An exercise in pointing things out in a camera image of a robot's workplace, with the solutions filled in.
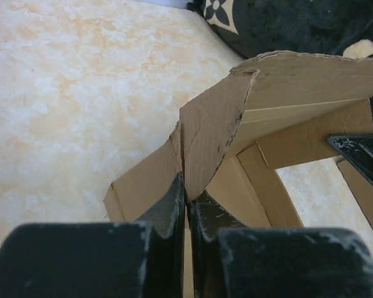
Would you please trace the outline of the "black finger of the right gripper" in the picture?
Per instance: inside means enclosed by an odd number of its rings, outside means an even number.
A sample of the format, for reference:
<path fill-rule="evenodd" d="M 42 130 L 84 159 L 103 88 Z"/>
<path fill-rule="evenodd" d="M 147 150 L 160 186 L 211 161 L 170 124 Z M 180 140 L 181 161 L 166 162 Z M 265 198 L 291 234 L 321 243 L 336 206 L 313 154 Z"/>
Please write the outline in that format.
<path fill-rule="evenodd" d="M 369 102 L 373 122 L 373 97 Z M 373 186 L 373 133 L 331 134 L 327 142 Z"/>

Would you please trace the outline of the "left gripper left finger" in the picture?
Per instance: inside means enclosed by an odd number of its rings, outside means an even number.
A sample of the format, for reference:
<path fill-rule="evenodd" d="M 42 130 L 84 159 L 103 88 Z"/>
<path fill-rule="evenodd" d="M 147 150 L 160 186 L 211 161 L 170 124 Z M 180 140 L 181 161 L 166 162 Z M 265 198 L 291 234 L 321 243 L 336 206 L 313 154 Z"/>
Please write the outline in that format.
<path fill-rule="evenodd" d="M 0 248 L 0 297 L 181 297 L 185 188 L 132 222 L 30 223 Z"/>

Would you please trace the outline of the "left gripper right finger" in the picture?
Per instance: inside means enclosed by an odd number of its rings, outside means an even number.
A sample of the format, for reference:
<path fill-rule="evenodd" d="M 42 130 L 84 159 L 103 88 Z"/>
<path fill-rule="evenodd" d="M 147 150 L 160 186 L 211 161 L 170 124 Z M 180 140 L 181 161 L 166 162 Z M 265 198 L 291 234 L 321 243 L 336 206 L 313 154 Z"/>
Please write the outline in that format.
<path fill-rule="evenodd" d="M 207 192 L 188 204 L 196 297 L 373 297 L 373 258 L 344 228 L 250 228 Z"/>

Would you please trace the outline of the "brown cardboard box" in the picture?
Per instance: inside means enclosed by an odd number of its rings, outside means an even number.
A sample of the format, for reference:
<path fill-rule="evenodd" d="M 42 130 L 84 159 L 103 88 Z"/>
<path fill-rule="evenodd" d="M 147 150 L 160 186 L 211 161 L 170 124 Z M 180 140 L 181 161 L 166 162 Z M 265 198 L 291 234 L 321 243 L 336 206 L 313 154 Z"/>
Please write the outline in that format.
<path fill-rule="evenodd" d="M 250 228 L 309 228 L 277 170 L 336 156 L 331 134 L 373 133 L 370 97 L 373 58 L 271 52 L 246 60 L 185 104 L 167 141 L 110 184 L 109 218 L 138 219 L 181 173 L 184 244 L 188 204 L 204 192 Z"/>

